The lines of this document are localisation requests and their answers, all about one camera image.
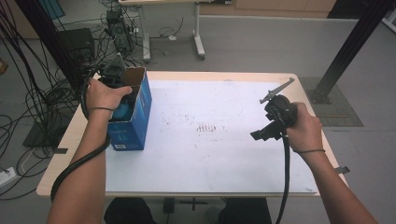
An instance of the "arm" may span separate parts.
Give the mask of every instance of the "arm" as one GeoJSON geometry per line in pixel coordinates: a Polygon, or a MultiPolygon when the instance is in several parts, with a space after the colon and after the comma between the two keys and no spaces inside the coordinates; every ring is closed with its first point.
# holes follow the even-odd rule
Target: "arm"
{"type": "MultiPolygon", "coordinates": [[[[90,79],[87,90],[87,107],[116,108],[130,87],[110,89],[90,79]]],[[[105,142],[107,123],[111,111],[90,111],[88,124],[72,163],[96,150],[105,142]]],[[[49,211],[48,223],[101,223],[105,204],[106,161],[105,153],[85,162],[71,173],[59,187],[49,211]]]]}
{"type": "MultiPolygon", "coordinates": [[[[299,103],[297,107],[297,122],[288,128],[291,147],[299,152],[323,148],[319,119],[310,116],[304,104],[299,103]]],[[[376,223],[370,212],[334,171],[324,152],[300,155],[314,175],[331,223],[376,223]]]]}

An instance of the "white tabletop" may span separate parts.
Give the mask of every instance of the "white tabletop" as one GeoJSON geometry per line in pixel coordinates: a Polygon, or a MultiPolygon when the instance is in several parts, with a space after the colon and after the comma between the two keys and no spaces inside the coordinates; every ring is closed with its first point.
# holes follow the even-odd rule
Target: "white tabletop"
{"type": "MultiPolygon", "coordinates": [[[[284,185],[281,140],[254,141],[251,132],[269,123],[261,99],[268,90],[296,81],[282,93],[305,102],[292,74],[151,72],[152,106],[143,151],[106,150],[106,195],[279,196],[284,185]]],[[[50,195],[56,176],[70,162],[86,124],[73,117],[37,193],[50,195]]],[[[338,166],[323,135],[324,147],[338,166]]],[[[307,165],[291,152],[290,195],[318,195],[307,165]]]]}

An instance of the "cardboard box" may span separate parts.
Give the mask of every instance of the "cardboard box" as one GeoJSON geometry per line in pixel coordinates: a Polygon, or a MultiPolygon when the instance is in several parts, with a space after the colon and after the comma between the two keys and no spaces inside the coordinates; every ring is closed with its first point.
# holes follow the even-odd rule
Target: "cardboard box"
{"type": "Polygon", "coordinates": [[[132,116],[124,121],[111,119],[107,133],[115,150],[143,150],[152,100],[146,68],[128,68],[121,75],[121,80],[134,89],[135,101],[130,105],[132,116]]]}

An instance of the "black stand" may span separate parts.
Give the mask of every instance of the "black stand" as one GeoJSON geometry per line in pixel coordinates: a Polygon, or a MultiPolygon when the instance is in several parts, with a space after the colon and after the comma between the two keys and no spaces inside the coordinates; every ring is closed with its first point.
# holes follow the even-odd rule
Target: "black stand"
{"type": "Polygon", "coordinates": [[[376,26],[384,18],[393,2],[394,0],[375,0],[371,2],[353,28],[343,47],[338,51],[322,80],[314,90],[308,91],[311,103],[330,103],[328,97],[330,91],[373,33],[376,26]]]}

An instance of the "black pole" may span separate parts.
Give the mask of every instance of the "black pole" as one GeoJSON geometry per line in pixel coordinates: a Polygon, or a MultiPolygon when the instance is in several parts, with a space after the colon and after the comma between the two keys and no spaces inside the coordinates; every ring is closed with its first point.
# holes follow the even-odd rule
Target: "black pole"
{"type": "Polygon", "coordinates": [[[79,92],[83,78],[78,64],[71,58],[61,38],[57,34],[52,19],[41,6],[39,0],[15,0],[30,22],[52,58],[58,64],[71,87],[79,92]]]}
{"type": "Polygon", "coordinates": [[[373,0],[370,3],[317,87],[314,90],[308,91],[308,97],[311,103],[330,103],[328,97],[330,91],[382,21],[382,18],[385,17],[393,2],[394,0],[373,0]]]}

